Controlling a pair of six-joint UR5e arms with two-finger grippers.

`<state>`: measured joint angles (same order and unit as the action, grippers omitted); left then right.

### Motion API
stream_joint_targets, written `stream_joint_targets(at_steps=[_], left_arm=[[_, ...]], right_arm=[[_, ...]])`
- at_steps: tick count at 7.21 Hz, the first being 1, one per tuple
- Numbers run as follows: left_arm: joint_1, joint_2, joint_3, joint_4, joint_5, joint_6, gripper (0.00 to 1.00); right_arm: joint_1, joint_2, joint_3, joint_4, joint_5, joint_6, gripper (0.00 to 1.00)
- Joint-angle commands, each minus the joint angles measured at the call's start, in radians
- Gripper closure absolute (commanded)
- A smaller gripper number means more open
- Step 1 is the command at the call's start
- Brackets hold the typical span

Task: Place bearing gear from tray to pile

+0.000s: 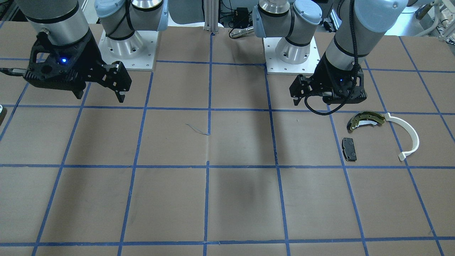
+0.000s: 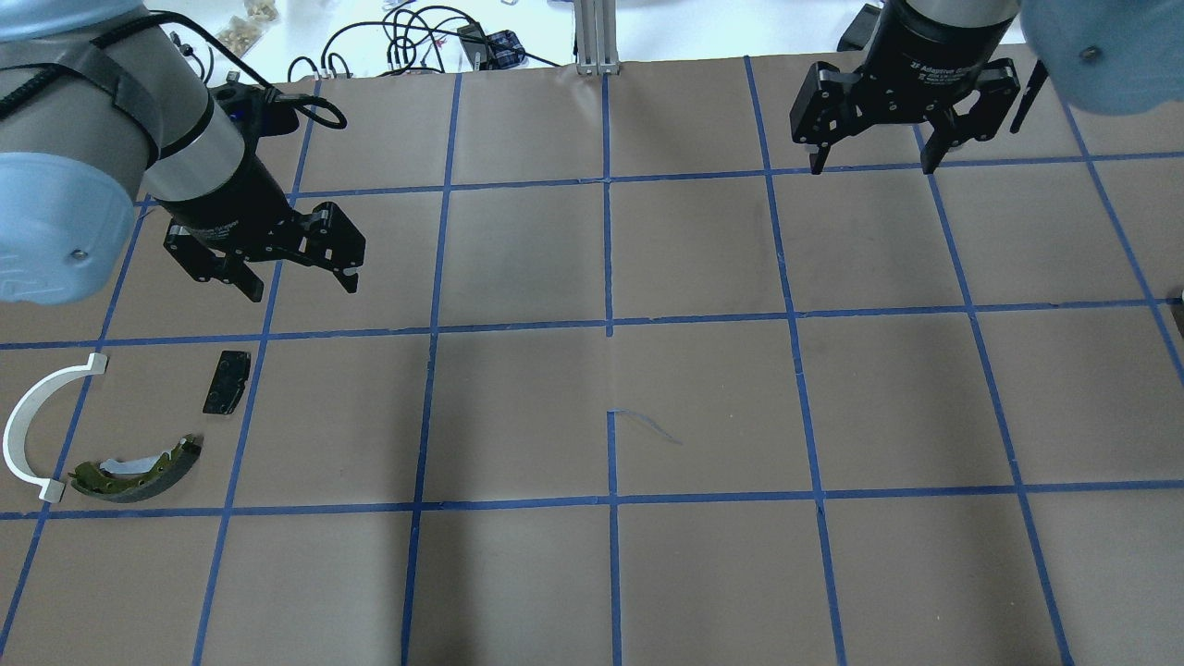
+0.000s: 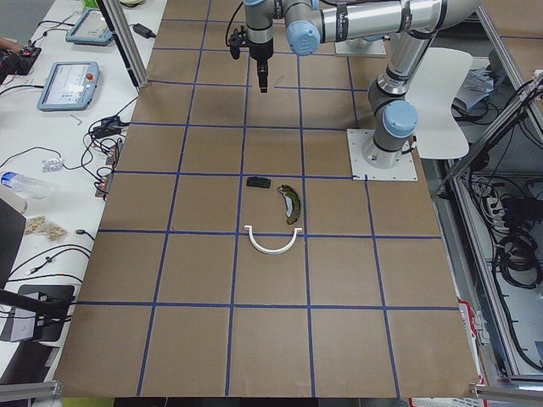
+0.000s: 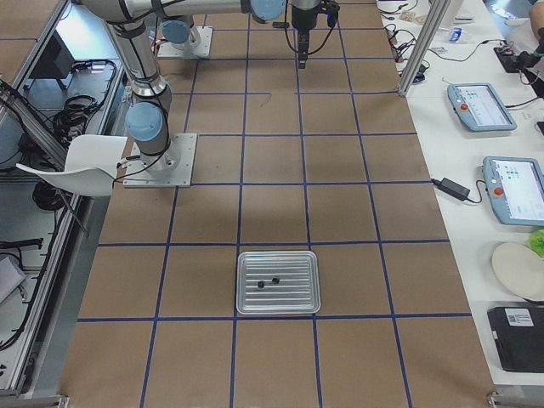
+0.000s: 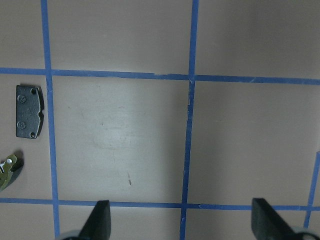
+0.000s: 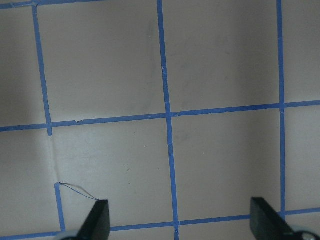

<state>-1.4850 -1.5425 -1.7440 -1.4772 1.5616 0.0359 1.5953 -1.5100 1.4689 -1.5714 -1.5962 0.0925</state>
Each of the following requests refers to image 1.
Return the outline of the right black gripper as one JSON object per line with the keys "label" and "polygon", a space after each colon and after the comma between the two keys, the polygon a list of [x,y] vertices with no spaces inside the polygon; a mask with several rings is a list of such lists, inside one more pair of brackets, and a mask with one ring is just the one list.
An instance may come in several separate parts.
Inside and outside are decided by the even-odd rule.
{"label": "right black gripper", "polygon": [[114,91],[117,100],[124,103],[132,79],[121,61],[107,64],[92,33],[78,42],[53,45],[47,33],[37,34],[24,79],[41,89],[71,91],[78,100],[84,96],[87,82],[96,82]]}

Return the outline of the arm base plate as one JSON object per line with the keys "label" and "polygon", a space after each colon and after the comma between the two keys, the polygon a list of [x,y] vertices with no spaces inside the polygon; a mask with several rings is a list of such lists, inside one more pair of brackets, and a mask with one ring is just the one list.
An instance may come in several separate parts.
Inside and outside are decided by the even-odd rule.
{"label": "arm base plate", "polygon": [[263,38],[267,73],[270,75],[310,76],[320,61],[314,37],[309,45],[297,47],[285,38]]}
{"label": "arm base plate", "polygon": [[158,31],[135,31],[132,37],[116,41],[103,32],[98,47],[108,64],[121,61],[128,71],[153,71],[159,35]]}

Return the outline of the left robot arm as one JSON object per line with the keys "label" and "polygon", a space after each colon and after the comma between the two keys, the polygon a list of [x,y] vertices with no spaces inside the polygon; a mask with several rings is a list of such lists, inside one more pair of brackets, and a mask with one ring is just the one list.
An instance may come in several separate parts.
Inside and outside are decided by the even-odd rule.
{"label": "left robot arm", "polygon": [[[297,75],[289,91],[294,105],[309,97],[322,97],[325,104],[357,104],[366,100],[360,67],[407,6],[406,0],[336,0],[339,28],[318,62],[314,74]],[[323,19],[312,0],[260,0],[252,10],[255,35],[280,38],[280,58],[290,61],[291,49],[308,49]]]}

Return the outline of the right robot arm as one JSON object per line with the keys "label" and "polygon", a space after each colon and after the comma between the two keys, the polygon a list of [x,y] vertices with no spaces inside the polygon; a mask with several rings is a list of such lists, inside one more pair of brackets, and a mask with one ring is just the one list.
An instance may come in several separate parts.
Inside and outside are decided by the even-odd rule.
{"label": "right robot arm", "polygon": [[140,31],[168,27],[167,0],[96,0],[95,11],[103,25],[106,49],[114,57],[106,63],[77,0],[18,0],[20,10],[36,30],[26,69],[2,68],[40,89],[84,94],[87,82],[112,90],[120,103],[132,79],[122,60],[146,51]]}

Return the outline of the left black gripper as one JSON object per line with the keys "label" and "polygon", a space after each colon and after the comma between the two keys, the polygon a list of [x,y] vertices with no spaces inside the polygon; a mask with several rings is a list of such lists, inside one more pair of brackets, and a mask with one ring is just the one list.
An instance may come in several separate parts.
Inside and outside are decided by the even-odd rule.
{"label": "left black gripper", "polygon": [[351,69],[338,69],[327,59],[320,60],[311,77],[299,74],[289,87],[294,106],[298,106],[302,98],[310,96],[320,96],[326,104],[341,104],[345,98],[348,98],[347,104],[361,103],[367,99],[363,70],[359,69],[356,87],[349,96],[353,81],[351,74]]}

